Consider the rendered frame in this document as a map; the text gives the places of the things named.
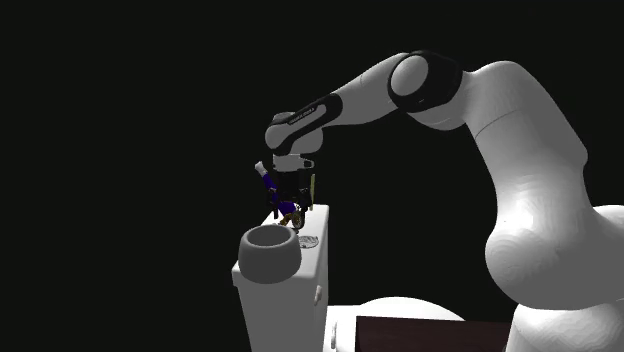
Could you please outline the blue toy figure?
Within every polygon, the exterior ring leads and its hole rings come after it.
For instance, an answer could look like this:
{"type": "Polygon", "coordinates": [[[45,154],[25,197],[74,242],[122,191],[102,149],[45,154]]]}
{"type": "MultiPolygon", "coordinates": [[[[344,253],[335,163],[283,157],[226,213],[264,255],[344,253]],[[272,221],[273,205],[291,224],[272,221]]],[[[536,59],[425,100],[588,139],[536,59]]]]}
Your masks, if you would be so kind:
{"type": "Polygon", "coordinates": [[[279,212],[282,215],[282,219],[279,224],[286,226],[291,224],[295,229],[301,229],[304,226],[304,214],[300,207],[292,201],[283,201],[278,197],[278,187],[270,178],[268,170],[265,168],[262,161],[258,161],[254,168],[259,176],[262,178],[265,189],[268,196],[268,204],[276,209],[274,214],[279,212]]]}

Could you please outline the grey bowl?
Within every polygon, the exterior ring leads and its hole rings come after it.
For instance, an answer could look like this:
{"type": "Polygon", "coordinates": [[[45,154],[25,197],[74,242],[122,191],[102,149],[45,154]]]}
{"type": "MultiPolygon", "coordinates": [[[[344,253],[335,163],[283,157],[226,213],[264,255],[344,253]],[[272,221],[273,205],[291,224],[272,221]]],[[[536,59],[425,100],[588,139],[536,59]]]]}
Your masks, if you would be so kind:
{"type": "Polygon", "coordinates": [[[292,277],[300,268],[299,237],[282,225],[261,225],[248,230],[240,240],[239,270],[258,284],[275,284],[292,277]]]}

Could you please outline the white toilet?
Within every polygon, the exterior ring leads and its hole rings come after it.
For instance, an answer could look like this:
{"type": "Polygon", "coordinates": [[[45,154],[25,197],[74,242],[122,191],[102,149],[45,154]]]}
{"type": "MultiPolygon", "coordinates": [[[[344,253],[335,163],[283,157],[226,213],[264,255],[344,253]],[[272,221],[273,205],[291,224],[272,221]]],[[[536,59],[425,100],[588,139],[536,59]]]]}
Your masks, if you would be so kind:
{"type": "MultiPolygon", "coordinates": [[[[299,270],[275,284],[244,278],[238,261],[232,268],[252,352],[355,352],[358,316],[429,320],[461,317],[431,302],[383,297],[360,305],[329,304],[328,223],[330,208],[315,205],[306,213],[299,236],[317,236],[319,244],[301,249],[299,270]]],[[[261,225],[280,225],[269,215],[261,225]]]]}

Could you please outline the dark red robot stand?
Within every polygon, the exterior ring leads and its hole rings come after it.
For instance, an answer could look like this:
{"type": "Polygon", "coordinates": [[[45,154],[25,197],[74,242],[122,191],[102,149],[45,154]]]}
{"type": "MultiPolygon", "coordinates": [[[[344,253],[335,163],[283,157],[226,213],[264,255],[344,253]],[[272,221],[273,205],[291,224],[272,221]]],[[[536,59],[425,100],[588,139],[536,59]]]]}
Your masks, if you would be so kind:
{"type": "Polygon", "coordinates": [[[358,316],[355,352],[504,352],[510,323],[358,316]]]}

